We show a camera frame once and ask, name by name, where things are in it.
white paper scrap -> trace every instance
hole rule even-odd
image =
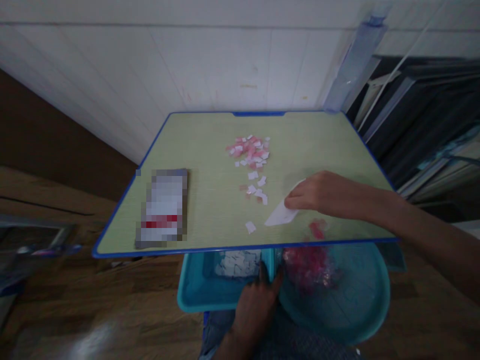
[[[266,176],[262,176],[261,179],[256,182],[256,184],[257,184],[259,187],[262,187],[263,185],[265,185],[265,184],[267,183],[265,180],[267,180],[267,177],[266,177]]]
[[[305,181],[305,179],[297,182],[295,186],[292,187],[292,189],[294,189],[302,181]],[[270,214],[270,217],[265,221],[265,226],[288,224],[292,222],[293,219],[295,219],[295,216],[297,216],[299,211],[287,209],[285,207],[284,201],[285,199],[282,199],[282,201],[280,201],[275,210],[273,210],[273,212]]]
[[[248,180],[258,179],[258,177],[259,173],[256,171],[248,173]]]
[[[246,229],[248,230],[248,234],[250,235],[251,233],[253,233],[255,230],[257,230],[257,228],[255,227],[254,223],[249,221],[245,224],[246,226]]]

white paper pieces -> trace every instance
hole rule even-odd
[[[267,177],[266,177],[266,176],[262,176],[261,179],[256,182],[256,184],[258,185],[258,187],[262,187],[263,185],[265,185],[265,184],[267,183],[265,180],[267,180]]]
[[[219,255],[221,260],[215,267],[218,276],[246,278],[259,273],[261,250],[220,251]]]
[[[248,173],[248,180],[258,179],[258,177],[259,173],[256,171]]]
[[[254,223],[249,221],[245,224],[246,226],[246,229],[248,230],[248,234],[250,235],[251,233],[253,233],[255,230],[257,230],[257,228],[255,227]]]
[[[305,179],[297,182],[292,189],[294,189],[298,184],[300,184],[304,180]],[[284,201],[285,201],[284,199],[280,201],[280,203],[275,208],[275,210],[273,210],[273,212],[270,214],[270,217],[265,221],[265,226],[288,224],[293,219],[295,219],[295,216],[297,216],[299,211],[287,209],[285,207]]]
[[[248,187],[248,190],[246,191],[246,193],[247,193],[247,194],[253,194],[253,193],[255,193],[256,191],[257,191],[257,189],[255,188],[255,186],[250,185],[250,186]]]

white wall panel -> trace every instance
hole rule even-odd
[[[0,67],[139,163],[171,112],[321,108],[374,3],[4,0]],[[440,5],[394,0],[377,53],[404,55]],[[479,57],[479,30],[478,2],[449,1],[412,54]]]
[[[96,103],[15,28],[0,26],[0,47],[2,69],[126,157],[139,161],[144,149],[135,137],[117,128]]]
[[[307,30],[272,31],[266,95],[268,109],[292,107],[309,36]]]

blue plastic bin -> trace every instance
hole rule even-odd
[[[389,274],[373,243],[339,244],[329,249],[341,270],[337,286],[305,295],[285,276],[280,303],[298,325],[355,345],[373,336],[387,316]],[[275,260],[279,262],[281,258],[277,255]]]
[[[270,281],[275,274],[275,252],[262,249],[261,259],[265,262]],[[188,253],[183,259],[176,300],[186,313],[218,310],[233,310],[237,307],[240,294],[251,278],[227,278],[215,274],[221,261],[218,251]]]

green desk surface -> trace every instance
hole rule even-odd
[[[260,176],[268,205],[246,199],[240,185],[248,180],[247,166],[235,167],[225,147],[237,137],[270,137],[270,157]],[[137,224],[147,197],[152,170],[187,168],[187,235],[165,247],[136,249]],[[292,186],[320,170],[391,190],[391,186],[345,115],[324,112],[287,112],[283,116],[235,116],[227,112],[173,113],[165,122],[140,165],[93,255],[97,258],[148,256],[238,247],[281,247],[302,242],[313,219],[325,219],[326,242],[393,239],[372,224],[300,211],[294,221],[264,226],[271,212]],[[256,231],[249,235],[245,223]]]

